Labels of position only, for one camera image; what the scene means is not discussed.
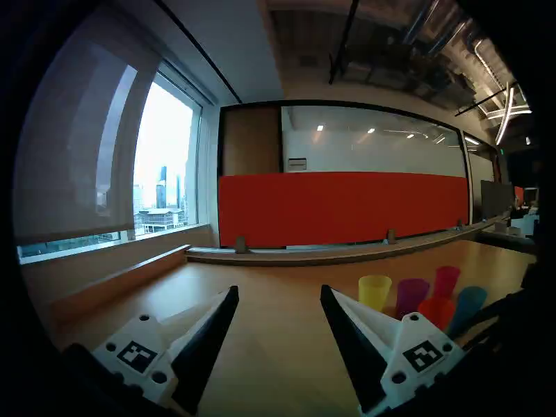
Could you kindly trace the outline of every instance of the sky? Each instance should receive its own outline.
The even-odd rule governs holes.
[[[139,127],[133,170],[133,184],[143,186],[145,207],[156,203],[156,184],[163,166],[167,167],[169,186],[175,187],[176,175],[180,176],[183,195],[192,117],[191,108],[152,83]]]

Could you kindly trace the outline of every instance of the blue cup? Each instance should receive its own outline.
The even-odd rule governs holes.
[[[486,299],[487,292],[479,286],[469,286],[461,290],[457,296],[456,312],[448,333],[457,331],[464,322],[472,318],[482,308]]]

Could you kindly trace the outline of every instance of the yellow cup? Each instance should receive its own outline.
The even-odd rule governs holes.
[[[366,275],[359,278],[359,302],[382,311],[392,280],[385,275]]]

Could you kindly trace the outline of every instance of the orange cup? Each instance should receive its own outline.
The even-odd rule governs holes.
[[[444,331],[452,321],[456,306],[452,300],[441,297],[432,297],[419,304],[417,309],[433,325]]]

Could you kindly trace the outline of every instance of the table surface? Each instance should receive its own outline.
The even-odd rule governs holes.
[[[53,336],[61,349],[77,341],[92,349],[130,318],[163,320],[230,285],[240,302],[199,404],[199,415],[358,416],[358,401],[320,305],[329,284],[357,299],[369,274],[392,281],[395,305],[401,279],[434,281],[442,265],[461,269],[455,294],[470,285],[487,289],[487,304],[518,291],[535,257],[458,240],[422,252],[376,261],[311,267],[240,267],[187,263]]]

